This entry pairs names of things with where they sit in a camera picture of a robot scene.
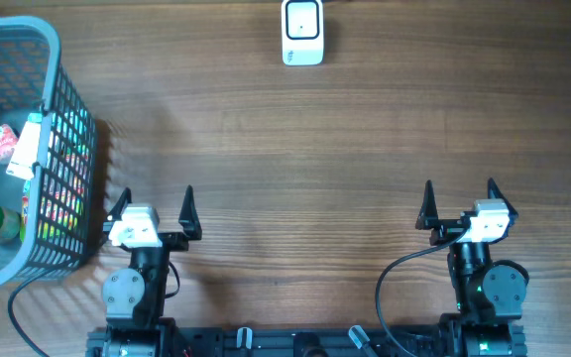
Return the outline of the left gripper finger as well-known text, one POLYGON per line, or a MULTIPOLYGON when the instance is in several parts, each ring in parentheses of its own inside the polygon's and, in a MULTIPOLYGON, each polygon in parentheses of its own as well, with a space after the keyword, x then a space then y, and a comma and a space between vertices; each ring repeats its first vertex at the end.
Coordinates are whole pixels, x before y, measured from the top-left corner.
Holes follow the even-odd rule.
POLYGON ((125 187, 116 201, 115 205, 111 208, 107 215, 108 221, 117 221, 122 217, 123 211, 132 202, 132 193, 129 187, 125 187))
POLYGON ((202 227, 198 218, 193 187, 191 185, 185 190, 178 223, 182 227, 186 241, 199 241, 202 239, 202 227))

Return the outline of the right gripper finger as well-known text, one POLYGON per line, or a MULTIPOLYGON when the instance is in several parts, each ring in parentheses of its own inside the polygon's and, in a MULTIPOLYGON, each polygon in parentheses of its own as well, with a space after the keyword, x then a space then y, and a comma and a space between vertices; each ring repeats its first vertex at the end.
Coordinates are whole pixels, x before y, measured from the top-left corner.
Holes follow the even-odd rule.
POLYGON ((501 199, 506 205, 510 220, 518 219, 518 212, 514 209, 508 199, 502 194, 497 183, 493 178, 489 178, 487 182, 487 194, 490 199, 501 199))
POLYGON ((415 228, 417 230, 431 230, 438 227, 438 211, 432 181, 425 183, 423 201, 418 212, 415 228))

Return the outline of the Haribo gummy candy bag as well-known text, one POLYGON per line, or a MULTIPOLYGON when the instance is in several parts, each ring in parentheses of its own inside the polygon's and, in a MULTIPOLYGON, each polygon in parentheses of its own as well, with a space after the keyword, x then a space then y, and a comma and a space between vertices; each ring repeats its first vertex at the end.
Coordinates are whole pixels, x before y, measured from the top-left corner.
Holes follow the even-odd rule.
MULTIPOLYGON (((53 113, 50 119, 47 151, 38 153, 38 159, 33 164, 35 173, 41 159, 46 160, 44 173, 47 176, 42 183, 39 209, 38 237, 42 240, 60 238, 59 227, 69 230, 77 228, 79 217, 84 212, 90 172, 90 133, 83 123, 85 112, 68 110, 53 113)), ((22 189, 21 240, 26 238, 33 179, 25 180, 22 189)))

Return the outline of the white blue carton box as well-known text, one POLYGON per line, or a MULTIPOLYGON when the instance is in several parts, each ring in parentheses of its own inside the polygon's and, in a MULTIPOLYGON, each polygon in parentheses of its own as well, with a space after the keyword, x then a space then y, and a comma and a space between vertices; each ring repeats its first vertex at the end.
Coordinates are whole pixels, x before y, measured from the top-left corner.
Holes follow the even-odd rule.
POLYGON ((6 173, 18 179, 30 180, 34 177, 33 164, 38 159, 43 115, 30 113, 25 122, 6 173))

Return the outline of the red white tissue pack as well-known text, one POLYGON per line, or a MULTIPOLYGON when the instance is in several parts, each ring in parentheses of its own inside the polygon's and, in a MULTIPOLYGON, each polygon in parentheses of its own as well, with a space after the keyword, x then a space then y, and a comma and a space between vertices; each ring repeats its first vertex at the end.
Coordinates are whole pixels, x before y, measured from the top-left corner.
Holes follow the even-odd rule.
POLYGON ((8 125, 0 125, 0 164, 8 164, 18 143, 18 136, 8 125))

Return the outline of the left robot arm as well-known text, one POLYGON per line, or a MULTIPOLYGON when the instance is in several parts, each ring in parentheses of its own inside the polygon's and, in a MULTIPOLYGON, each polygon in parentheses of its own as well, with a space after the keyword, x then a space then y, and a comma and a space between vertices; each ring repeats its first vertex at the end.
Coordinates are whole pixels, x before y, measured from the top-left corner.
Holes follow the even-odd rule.
POLYGON ((187 251, 191 241, 202 237, 191 186, 185 190, 179 229, 161 232, 159 224, 156 209, 133 203, 128 188, 109 211, 103 232, 112 245, 130 253, 130 263, 110 274, 103 284, 107 326, 97 337, 88 337, 88 356, 192 354, 175 320, 164 316, 166 299, 177 294, 167 291, 168 275, 177 273, 171 253, 187 251))

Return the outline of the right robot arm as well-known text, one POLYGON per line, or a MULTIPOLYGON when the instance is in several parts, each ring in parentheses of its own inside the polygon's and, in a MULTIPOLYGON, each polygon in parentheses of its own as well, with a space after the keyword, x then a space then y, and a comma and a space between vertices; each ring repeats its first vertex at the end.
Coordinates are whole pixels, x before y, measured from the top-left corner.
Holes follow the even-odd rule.
POLYGON ((458 218, 438 215, 433 184, 425 184, 415 228, 431 232, 430 245, 446 248, 447 267, 457 301, 456 313, 437 324, 436 346, 443 356, 525 356, 522 304, 528 271, 512 260, 491 257, 490 247, 505 240, 518 213, 493 179, 487 197, 458 218))

